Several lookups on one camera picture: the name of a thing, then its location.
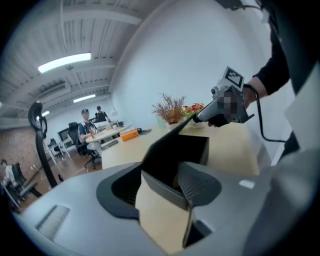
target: orange box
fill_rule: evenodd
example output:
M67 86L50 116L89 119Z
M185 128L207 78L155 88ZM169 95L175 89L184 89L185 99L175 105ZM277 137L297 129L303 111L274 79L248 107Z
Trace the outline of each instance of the orange box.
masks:
M135 127L130 130L121 131L119 134L123 142L139 135L137 128Z

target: fluorescent light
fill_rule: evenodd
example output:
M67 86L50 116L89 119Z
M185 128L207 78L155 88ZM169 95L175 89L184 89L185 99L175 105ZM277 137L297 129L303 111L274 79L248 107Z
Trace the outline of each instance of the fluorescent light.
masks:
M84 100L86 100L86 99L90 99L90 98L94 98L94 97L96 97L95 94L88 95L88 96L84 96L84 97L82 97L82 98L76 98L76 99L73 100L73 103L80 102L80 101L84 101Z
M42 113L41 116L45 117L46 115L49 115L49 113L50 113L49 111L46 111L46 112Z
M41 73L44 73L46 71L52 70L54 68L67 65L70 63L75 63L75 62L81 62L81 61L88 61L91 59L91 53L82 53L82 54L76 54L76 55L71 55L68 57L64 58L58 58L56 60L50 61L46 64L43 64L38 67L38 70Z

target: desk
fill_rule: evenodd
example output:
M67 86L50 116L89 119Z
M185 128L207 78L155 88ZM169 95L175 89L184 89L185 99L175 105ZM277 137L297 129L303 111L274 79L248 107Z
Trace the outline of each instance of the desk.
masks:
M150 145L166 133L166 129L153 127L150 133L127 141L117 138L118 144L102 151L102 168L141 162ZM259 174L251 137L245 125L230 123L220 128L185 128L180 134L210 138L208 167L238 174ZM172 254L183 249L188 211L178 208L152 191L142 176L135 207L139 210L141 227L166 253Z
M104 140L108 137L114 136L118 133L120 133L123 130L128 129L131 126L131 124L129 125L124 125L123 127L119 127L117 129L110 129L110 130L103 130L101 132L98 132L94 138L89 137L85 140L85 142L87 143L92 143L92 142L99 142L101 140Z

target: flower arrangement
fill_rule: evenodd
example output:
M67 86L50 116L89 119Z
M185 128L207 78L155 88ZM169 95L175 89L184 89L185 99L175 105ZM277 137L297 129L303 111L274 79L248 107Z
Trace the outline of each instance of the flower arrangement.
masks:
M194 103L192 106L184 106L185 116L188 118L194 113L197 113L200 110L203 110L204 108L205 108L205 105L203 103Z
M169 125L178 124L179 121L185 116L183 109L185 103L185 96L181 98L172 98L170 95L160 93L163 97L164 103L158 102L152 105L152 113L156 113Z

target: cable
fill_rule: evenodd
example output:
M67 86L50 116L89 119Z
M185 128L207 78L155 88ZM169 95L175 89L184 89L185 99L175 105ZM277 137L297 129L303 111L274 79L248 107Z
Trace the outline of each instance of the cable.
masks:
M263 122L262 122L262 114L261 114L261 106L260 106L260 99L259 99L259 95L257 90L250 84L245 84L244 87L249 88L251 91L253 91L255 99L256 99L256 105L258 108L258 116L259 116L259 123L260 123L260 132L261 132L261 136L262 138L264 138L267 142L280 142L280 143L285 143L285 140L281 140L281 139L269 139L266 138L264 135L264 126L263 126Z
M242 5L242 6L239 6L238 8L234 9L234 11L236 10L239 10L239 9L244 9L245 8L255 8L255 9L258 9L259 11L261 11L261 9L258 7L258 6L255 6L255 5Z

